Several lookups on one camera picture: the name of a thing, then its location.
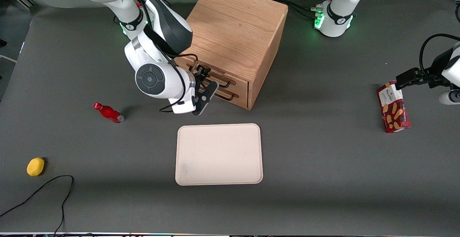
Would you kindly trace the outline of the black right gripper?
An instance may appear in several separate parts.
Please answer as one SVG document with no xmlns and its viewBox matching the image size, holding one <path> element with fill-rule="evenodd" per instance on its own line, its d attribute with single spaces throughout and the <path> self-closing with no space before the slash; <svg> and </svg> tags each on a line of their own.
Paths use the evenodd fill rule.
<svg viewBox="0 0 460 237">
<path fill-rule="evenodd" d="M 207 99 L 205 95 L 205 90 L 200 91 L 201 87 L 206 88 L 209 83 L 212 83 L 212 80 L 208 79 L 209 73 L 211 72 L 211 69 L 208 68 L 207 66 L 203 65 L 198 65 L 197 66 L 197 72 L 194 74 L 195 78 L 195 94 L 194 98 L 195 99 Z"/>
</svg>

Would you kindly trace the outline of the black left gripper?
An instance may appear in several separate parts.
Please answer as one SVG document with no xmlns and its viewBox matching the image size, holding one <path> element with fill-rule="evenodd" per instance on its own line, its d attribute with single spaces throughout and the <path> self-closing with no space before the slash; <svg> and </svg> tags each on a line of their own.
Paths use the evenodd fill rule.
<svg viewBox="0 0 460 237">
<path fill-rule="evenodd" d="M 438 86 L 455 88 L 455 47 L 438 55 L 431 65 L 431 71 L 411 68 L 396 76 L 396 90 L 405 87 L 427 84 L 431 88 Z"/>
</svg>

